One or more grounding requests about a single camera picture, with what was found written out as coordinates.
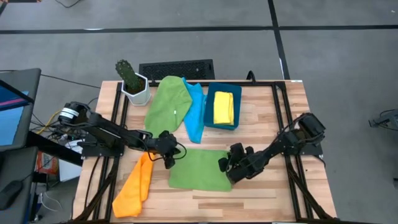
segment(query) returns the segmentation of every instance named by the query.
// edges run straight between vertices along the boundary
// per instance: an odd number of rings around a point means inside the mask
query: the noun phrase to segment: white pot
[[[134,106],[145,106],[149,102],[149,99],[150,99],[150,89],[149,89],[148,79],[138,73],[136,73],[136,75],[138,75],[145,81],[145,89],[139,93],[134,94],[134,95],[130,94],[126,91],[126,85],[124,84],[124,81],[123,81],[122,92],[129,98],[130,102]]]

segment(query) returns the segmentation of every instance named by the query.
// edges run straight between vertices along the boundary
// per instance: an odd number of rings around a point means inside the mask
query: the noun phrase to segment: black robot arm
[[[241,143],[232,145],[228,157],[218,161],[220,170],[226,172],[232,184],[244,178],[251,179],[260,174],[274,156],[282,152],[298,154],[307,144],[319,144],[325,137],[324,131],[325,127],[315,115],[304,113],[285,127],[263,151],[254,152],[249,146],[245,152]]]
[[[81,147],[99,145],[112,150],[118,145],[138,151],[151,152],[162,156],[166,169],[175,164],[174,155],[180,153],[177,140],[168,131],[162,132],[158,138],[152,133],[142,130],[128,130],[92,112],[88,105],[78,102],[65,104],[58,120],[60,124],[72,129],[82,129],[96,139],[95,142],[79,142]]]

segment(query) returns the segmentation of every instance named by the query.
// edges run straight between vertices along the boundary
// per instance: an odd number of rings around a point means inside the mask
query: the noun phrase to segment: orange cloth
[[[141,213],[142,203],[148,198],[153,166],[148,153],[144,153],[112,203],[116,218],[136,217]]]

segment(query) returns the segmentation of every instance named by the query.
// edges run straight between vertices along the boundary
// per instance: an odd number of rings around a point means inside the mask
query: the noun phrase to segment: green towel
[[[145,129],[153,138],[167,130],[177,130],[192,104],[184,82],[180,77],[167,76],[159,84],[154,100],[145,117]]]
[[[227,151],[221,150],[187,149],[187,155],[176,160],[170,169],[169,186],[223,192],[232,190],[225,173],[218,167],[218,159],[227,157],[226,154]]]

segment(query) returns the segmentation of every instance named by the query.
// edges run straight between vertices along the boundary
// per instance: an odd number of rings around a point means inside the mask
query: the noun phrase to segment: blue container
[[[214,97],[216,91],[232,93],[234,98],[234,125],[214,124]],[[211,128],[221,128],[226,130],[235,130],[239,125],[239,114],[241,111],[242,87],[224,83],[210,83],[207,92],[207,101],[205,108],[205,126]]]

